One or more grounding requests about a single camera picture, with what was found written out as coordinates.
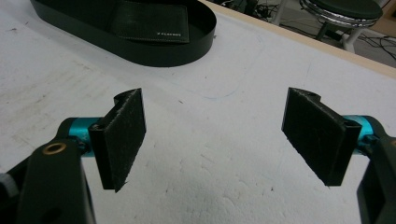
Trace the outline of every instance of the cyan anodized part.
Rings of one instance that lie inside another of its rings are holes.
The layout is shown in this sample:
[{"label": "cyan anodized part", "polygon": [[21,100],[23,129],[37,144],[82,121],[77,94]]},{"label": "cyan anodized part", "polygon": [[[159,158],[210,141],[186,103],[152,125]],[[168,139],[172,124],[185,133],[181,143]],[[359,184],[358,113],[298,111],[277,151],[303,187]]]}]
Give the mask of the cyan anodized part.
[{"label": "cyan anodized part", "polygon": [[370,122],[364,117],[359,115],[347,115],[343,116],[344,119],[350,119],[358,122],[361,125],[361,133],[358,138],[358,146],[353,152],[354,154],[362,154],[360,148],[364,148],[370,145],[371,139],[374,136],[374,130]]},{"label": "cyan anodized part", "polygon": [[88,133],[88,128],[97,122],[100,118],[77,118],[73,121],[69,129],[69,136],[75,136],[78,141],[84,143],[85,148],[88,152],[85,152],[83,157],[94,157],[90,134]]}]

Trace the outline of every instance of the stool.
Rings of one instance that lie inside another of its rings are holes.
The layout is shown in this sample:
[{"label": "stool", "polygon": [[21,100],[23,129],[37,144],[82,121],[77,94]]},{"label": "stool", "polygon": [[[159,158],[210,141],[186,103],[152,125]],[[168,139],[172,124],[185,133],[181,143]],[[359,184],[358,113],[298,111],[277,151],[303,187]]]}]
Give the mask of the stool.
[{"label": "stool", "polygon": [[373,0],[300,0],[309,13],[325,20],[316,40],[326,34],[329,23],[354,29],[350,36],[343,35],[344,49],[354,52],[353,43],[361,32],[382,16],[382,9]]}]

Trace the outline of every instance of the black oval tray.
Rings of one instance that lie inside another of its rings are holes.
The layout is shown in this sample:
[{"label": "black oval tray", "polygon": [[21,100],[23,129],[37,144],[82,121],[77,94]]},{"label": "black oval tray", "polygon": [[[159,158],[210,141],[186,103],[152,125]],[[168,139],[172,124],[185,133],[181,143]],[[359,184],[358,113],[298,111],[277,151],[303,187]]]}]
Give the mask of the black oval tray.
[{"label": "black oval tray", "polygon": [[109,32],[116,0],[31,0],[37,15],[66,32],[133,63],[170,67],[191,63],[211,48],[216,28],[213,11],[197,0],[134,1],[187,8],[190,42],[152,44],[122,39]]}]

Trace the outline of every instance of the black stool seat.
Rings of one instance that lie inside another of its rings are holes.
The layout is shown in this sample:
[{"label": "black stool seat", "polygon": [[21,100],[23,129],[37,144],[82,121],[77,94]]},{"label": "black stool seat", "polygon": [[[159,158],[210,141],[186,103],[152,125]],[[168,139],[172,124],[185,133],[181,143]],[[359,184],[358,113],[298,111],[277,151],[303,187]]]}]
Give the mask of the black stool seat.
[{"label": "black stool seat", "polygon": [[310,2],[324,10],[350,18],[373,20],[382,16],[382,9],[374,0],[310,0]]}]

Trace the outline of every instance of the metal stool leg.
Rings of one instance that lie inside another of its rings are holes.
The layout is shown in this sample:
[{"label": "metal stool leg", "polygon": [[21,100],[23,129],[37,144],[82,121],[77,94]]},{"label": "metal stool leg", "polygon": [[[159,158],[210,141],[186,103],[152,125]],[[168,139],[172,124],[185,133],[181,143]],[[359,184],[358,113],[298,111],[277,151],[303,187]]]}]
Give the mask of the metal stool leg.
[{"label": "metal stool leg", "polygon": [[279,25],[280,24],[280,18],[282,17],[282,14],[283,14],[283,9],[285,8],[285,6],[286,6],[286,4],[288,3],[288,1],[289,0],[282,0],[281,2],[280,2],[280,5],[279,5],[279,9],[277,10],[277,13],[276,13],[276,15],[275,15],[275,18],[274,18],[274,20],[272,21],[272,24],[273,25]]},{"label": "metal stool leg", "polygon": [[326,21],[323,23],[322,27],[319,30],[319,33],[317,34],[317,36],[315,37],[316,40],[321,41],[321,39],[323,38],[324,35],[326,35],[326,31],[328,29],[329,23],[327,23]]},{"label": "metal stool leg", "polygon": [[355,48],[353,47],[353,44],[355,43],[355,40],[358,39],[358,37],[361,35],[361,32],[363,30],[364,28],[358,28],[356,30],[353,30],[350,35],[343,35],[344,50],[355,53]]}]

